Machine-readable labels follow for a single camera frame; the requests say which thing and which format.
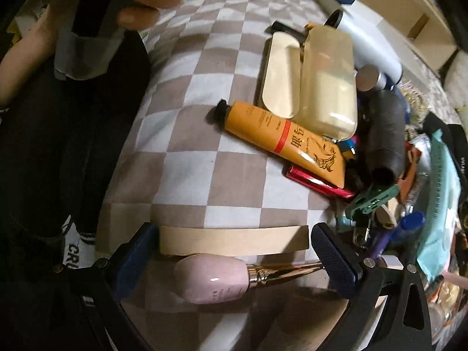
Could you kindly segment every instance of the wooden board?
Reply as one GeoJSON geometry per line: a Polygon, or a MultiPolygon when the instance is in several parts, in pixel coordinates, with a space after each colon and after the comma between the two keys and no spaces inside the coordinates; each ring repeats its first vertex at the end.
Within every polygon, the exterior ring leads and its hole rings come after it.
{"type": "Polygon", "coordinates": [[[249,256],[307,250],[309,229],[308,226],[243,229],[162,226],[159,239],[161,254],[249,256]]]}
{"type": "Polygon", "coordinates": [[[359,0],[380,14],[405,37],[415,37],[413,50],[434,71],[456,50],[447,22],[431,0],[359,0]]]}

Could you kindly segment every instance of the lid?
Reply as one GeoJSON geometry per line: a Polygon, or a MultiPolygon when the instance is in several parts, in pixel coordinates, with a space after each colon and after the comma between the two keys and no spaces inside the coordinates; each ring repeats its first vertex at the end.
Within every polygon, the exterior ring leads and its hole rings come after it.
{"type": "Polygon", "coordinates": [[[341,9],[336,9],[328,20],[324,23],[326,26],[334,27],[335,29],[338,28],[341,22],[341,18],[343,18],[343,11],[341,9]]]}
{"type": "Polygon", "coordinates": [[[400,219],[400,226],[405,231],[412,231],[426,222],[426,216],[421,211],[415,211],[400,219]]]}
{"type": "Polygon", "coordinates": [[[340,152],[343,153],[349,149],[353,149],[356,147],[356,142],[354,141],[353,138],[348,138],[347,140],[343,141],[338,141],[336,143],[338,145],[338,148],[340,149],[340,152]]]}
{"type": "Polygon", "coordinates": [[[336,226],[340,227],[340,232],[351,231],[353,221],[345,216],[336,218],[336,226]]]}
{"type": "Polygon", "coordinates": [[[230,106],[228,102],[224,99],[221,99],[214,109],[214,119],[217,123],[221,124],[224,127],[224,121],[226,120],[226,116],[228,115],[228,110],[230,106]]]}
{"type": "Polygon", "coordinates": [[[261,99],[276,116],[291,119],[299,111],[300,45],[284,32],[275,32],[271,40],[261,99]]]}
{"type": "Polygon", "coordinates": [[[387,85],[387,78],[373,64],[366,64],[356,74],[356,88],[361,92],[381,91],[387,85]]]}

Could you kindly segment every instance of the blue cap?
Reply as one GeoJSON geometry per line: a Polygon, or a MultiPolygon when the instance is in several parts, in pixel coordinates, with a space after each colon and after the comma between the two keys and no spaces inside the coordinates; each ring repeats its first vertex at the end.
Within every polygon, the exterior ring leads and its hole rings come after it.
{"type": "Polygon", "coordinates": [[[347,140],[343,141],[338,141],[336,145],[338,145],[338,148],[341,153],[356,147],[356,143],[351,138],[348,138],[347,140]]]}
{"type": "Polygon", "coordinates": [[[416,230],[426,222],[426,216],[421,211],[415,211],[400,219],[400,227],[405,231],[416,230]]]}

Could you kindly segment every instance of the orange tube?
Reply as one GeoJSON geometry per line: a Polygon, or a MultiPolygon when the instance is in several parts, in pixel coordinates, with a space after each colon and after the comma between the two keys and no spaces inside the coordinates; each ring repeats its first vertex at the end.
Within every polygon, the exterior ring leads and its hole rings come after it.
{"type": "Polygon", "coordinates": [[[224,128],[237,137],[278,154],[335,186],[345,186],[345,160],[338,146],[330,141],[243,101],[229,107],[221,100],[215,114],[224,128]]]}

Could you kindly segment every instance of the black cylinder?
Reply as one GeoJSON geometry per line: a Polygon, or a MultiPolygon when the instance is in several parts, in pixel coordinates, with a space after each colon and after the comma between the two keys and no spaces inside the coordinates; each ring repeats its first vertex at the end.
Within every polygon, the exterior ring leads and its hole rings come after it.
{"type": "Polygon", "coordinates": [[[226,116],[229,112],[229,108],[230,106],[228,105],[228,102],[224,99],[221,99],[214,109],[214,120],[223,128],[226,121],[226,116]]]}
{"type": "Polygon", "coordinates": [[[405,107],[394,93],[383,90],[369,98],[369,111],[367,168],[375,183],[388,186],[405,166],[405,107]]]}

